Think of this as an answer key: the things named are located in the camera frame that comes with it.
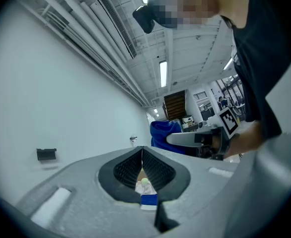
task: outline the ceiling vent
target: ceiling vent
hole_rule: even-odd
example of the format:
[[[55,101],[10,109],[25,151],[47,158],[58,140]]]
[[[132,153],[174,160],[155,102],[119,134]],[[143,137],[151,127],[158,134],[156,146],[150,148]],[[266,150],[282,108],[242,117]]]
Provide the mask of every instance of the ceiling vent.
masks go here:
[[[97,0],[90,5],[127,60],[136,57],[137,52],[128,32],[110,0]]]

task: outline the person in background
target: person in background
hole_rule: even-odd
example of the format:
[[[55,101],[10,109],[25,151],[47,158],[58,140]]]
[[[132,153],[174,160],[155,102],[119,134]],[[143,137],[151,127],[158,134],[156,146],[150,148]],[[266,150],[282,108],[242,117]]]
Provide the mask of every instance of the person in background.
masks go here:
[[[218,107],[219,107],[219,110],[222,110],[222,109],[223,109],[222,106],[221,106],[220,101],[217,101],[217,105],[218,105]]]
[[[218,100],[221,104],[221,109],[224,109],[228,106],[228,100],[225,97],[220,96]]]

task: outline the black shirt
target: black shirt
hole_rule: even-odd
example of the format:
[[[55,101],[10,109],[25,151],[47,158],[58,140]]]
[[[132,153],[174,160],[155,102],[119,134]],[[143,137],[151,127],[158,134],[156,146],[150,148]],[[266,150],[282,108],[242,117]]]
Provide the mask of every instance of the black shirt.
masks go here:
[[[291,2],[286,0],[249,0],[246,26],[233,26],[246,121],[261,120],[266,139],[281,133],[265,97],[291,63],[290,10]]]

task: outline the hand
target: hand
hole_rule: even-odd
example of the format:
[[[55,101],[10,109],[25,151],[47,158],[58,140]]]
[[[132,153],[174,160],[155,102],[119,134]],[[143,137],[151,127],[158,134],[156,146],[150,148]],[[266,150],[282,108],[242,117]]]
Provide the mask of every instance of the hand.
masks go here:
[[[220,149],[220,136],[214,135],[212,137],[212,145],[211,147],[214,149],[215,152],[218,152]]]

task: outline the ceiling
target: ceiling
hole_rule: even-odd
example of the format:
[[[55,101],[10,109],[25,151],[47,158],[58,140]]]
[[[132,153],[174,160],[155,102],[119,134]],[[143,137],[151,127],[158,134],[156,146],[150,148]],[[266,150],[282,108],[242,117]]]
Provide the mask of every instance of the ceiling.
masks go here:
[[[64,0],[57,1],[68,12],[72,11]],[[95,1],[79,0],[87,4]],[[47,6],[45,0],[29,2],[37,10]],[[142,0],[111,2],[137,51],[126,67],[150,101],[149,107],[162,106],[165,95],[236,74],[233,69],[223,70],[230,58],[232,33],[220,17],[193,30],[163,29],[156,24],[154,31],[146,35],[132,17],[133,11],[143,5]],[[159,62],[163,60],[168,61],[168,77],[167,86],[161,88]]]

